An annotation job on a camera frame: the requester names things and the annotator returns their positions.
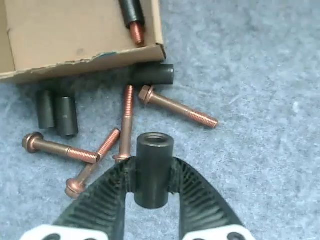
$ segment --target bolt head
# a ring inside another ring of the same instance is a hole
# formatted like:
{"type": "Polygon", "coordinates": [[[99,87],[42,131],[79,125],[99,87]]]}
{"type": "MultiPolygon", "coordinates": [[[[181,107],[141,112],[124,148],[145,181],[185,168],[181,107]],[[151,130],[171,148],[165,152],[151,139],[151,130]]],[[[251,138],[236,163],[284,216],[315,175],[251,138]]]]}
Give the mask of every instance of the bolt head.
{"type": "Polygon", "coordinates": [[[79,194],[86,190],[86,185],[81,184],[77,179],[71,178],[66,181],[65,194],[72,199],[77,199],[79,194]]]}
{"type": "Polygon", "coordinates": [[[153,86],[147,86],[144,85],[139,93],[139,98],[144,102],[144,104],[146,105],[151,98],[151,95],[154,91],[154,87],[153,86]]]}
{"type": "Polygon", "coordinates": [[[126,160],[126,159],[128,159],[130,157],[131,156],[129,154],[118,154],[118,155],[114,155],[113,159],[118,164],[118,163],[122,162],[123,160],[126,160]]]}
{"type": "Polygon", "coordinates": [[[23,139],[22,139],[22,146],[25,148],[25,150],[28,153],[35,153],[38,150],[34,148],[34,140],[35,139],[44,139],[44,136],[40,133],[40,132],[34,132],[34,133],[30,133],[28,135],[26,135],[23,139]]]}

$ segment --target black cylinder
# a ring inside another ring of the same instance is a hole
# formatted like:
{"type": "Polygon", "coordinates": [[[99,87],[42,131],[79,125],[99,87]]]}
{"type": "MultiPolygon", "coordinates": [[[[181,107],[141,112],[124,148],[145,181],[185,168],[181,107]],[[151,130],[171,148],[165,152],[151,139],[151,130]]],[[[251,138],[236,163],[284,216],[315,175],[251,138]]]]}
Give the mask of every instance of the black cylinder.
{"type": "Polygon", "coordinates": [[[56,129],[60,136],[75,136],[78,134],[78,118],[76,100],[63,96],[55,99],[56,129]]]}
{"type": "Polygon", "coordinates": [[[140,0],[119,0],[125,26],[129,29],[132,22],[145,25],[145,17],[140,0]]]}
{"type": "Polygon", "coordinates": [[[168,202],[174,139],[150,132],[137,139],[135,202],[145,209],[158,209],[168,202]]]}
{"type": "Polygon", "coordinates": [[[38,91],[36,93],[36,112],[39,129],[55,127],[54,94],[51,91],[38,91]]]}
{"type": "Polygon", "coordinates": [[[173,64],[138,64],[132,71],[130,85],[172,85],[174,84],[173,64]]]}

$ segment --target copper bolt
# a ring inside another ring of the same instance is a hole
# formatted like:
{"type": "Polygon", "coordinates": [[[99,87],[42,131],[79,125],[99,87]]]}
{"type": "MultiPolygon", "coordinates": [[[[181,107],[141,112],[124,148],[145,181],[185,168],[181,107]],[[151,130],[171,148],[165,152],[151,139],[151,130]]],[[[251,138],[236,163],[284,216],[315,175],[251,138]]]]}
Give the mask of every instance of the copper bolt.
{"type": "MultiPolygon", "coordinates": [[[[110,149],[115,145],[120,136],[120,130],[114,128],[104,143],[99,148],[97,154],[100,156],[100,161],[105,158],[110,149]]],[[[97,169],[98,163],[87,164],[80,172],[77,178],[70,178],[66,181],[65,194],[70,198],[76,199],[79,194],[86,190],[86,181],[91,174],[97,169]]]]}
{"type": "Polygon", "coordinates": [[[154,92],[153,86],[143,86],[142,90],[139,93],[139,98],[144,101],[144,104],[153,103],[160,105],[164,108],[172,110],[173,112],[184,115],[189,119],[192,119],[200,124],[206,125],[210,128],[215,128],[218,125],[217,119],[210,117],[204,113],[193,110],[188,106],[173,101],[165,96],[156,94],[154,92]]]}
{"type": "Polygon", "coordinates": [[[130,24],[130,33],[134,43],[143,47],[142,45],[145,43],[144,28],[138,21],[133,21],[130,24]]]}
{"type": "Polygon", "coordinates": [[[125,89],[124,112],[122,116],[119,154],[114,155],[115,163],[120,163],[130,157],[131,133],[134,108],[134,87],[129,85],[125,89]]]}
{"type": "Polygon", "coordinates": [[[40,132],[34,132],[26,135],[22,140],[22,146],[31,154],[37,151],[44,151],[91,164],[95,164],[100,160],[100,156],[97,153],[52,141],[46,141],[40,132]]]}

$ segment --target cardboard box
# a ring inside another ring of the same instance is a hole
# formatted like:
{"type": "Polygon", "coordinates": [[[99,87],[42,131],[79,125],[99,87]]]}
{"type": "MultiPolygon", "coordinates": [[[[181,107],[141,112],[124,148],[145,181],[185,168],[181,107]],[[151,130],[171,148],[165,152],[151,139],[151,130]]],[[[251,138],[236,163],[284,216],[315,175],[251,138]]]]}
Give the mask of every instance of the cardboard box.
{"type": "Polygon", "coordinates": [[[159,0],[140,0],[137,48],[118,0],[0,0],[0,82],[27,83],[165,59],[159,0]]]}

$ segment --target threaded shank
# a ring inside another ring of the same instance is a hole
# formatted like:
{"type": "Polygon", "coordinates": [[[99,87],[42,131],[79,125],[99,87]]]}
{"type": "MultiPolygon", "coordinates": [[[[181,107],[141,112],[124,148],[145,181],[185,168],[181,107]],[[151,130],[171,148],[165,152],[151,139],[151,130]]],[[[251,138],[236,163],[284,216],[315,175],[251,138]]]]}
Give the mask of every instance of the threaded shank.
{"type": "Polygon", "coordinates": [[[115,145],[119,137],[120,130],[114,128],[97,152],[100,155],[100,160],[102,160],[107,155],[107,153],[115,145]]]}
{"type": "Polygon", "coordinates": [[[91,151],[70,147],[67,152],[68,157],[80,160],[86,163],[95,164],[99,162],[100,155],[91,151]]]}
{"type": "Polygon", "coordinates": [[[134,107],[134,87],[129,85],[125,89],[124,95],[124,117],[131,117],[133,115],[134,107]]]}
{"type": "Polygon", "coordinates": [[[204,113],[198,112],[198,111],[190,111],[188,117],[190,119],[192,119],[200,124],[206,125],[210,128],[215,128],[218,125],[217,119],[210,117],[204,113]]]}
{"type": "Polygon", "coordinates": [[[144,43],[145,41],[144,30],[139,22],[134,21],[130,24],[130,33],[131,33],[131,38],[133,39],[136,45],[140,45],[144,43]]]}

